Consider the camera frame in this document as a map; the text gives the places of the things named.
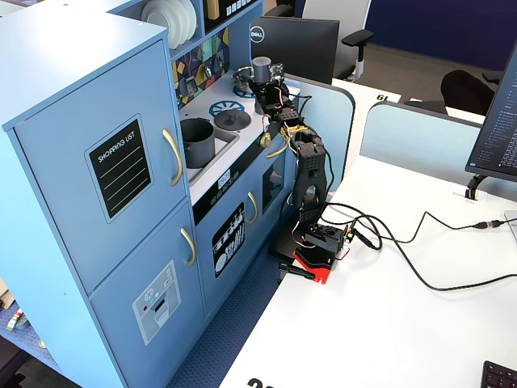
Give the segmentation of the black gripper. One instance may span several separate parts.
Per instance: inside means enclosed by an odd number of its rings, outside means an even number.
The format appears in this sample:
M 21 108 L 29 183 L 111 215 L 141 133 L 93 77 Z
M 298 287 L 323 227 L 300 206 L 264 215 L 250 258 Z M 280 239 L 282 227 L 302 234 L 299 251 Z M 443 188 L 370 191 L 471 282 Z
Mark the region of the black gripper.
M 283 82 L 273 80 L 263 85 L 250 78 L 248 86 L 255 96 L 254 110 L 259 115 L 274 116 L 277 111 L 292 106 L 289 90 Z

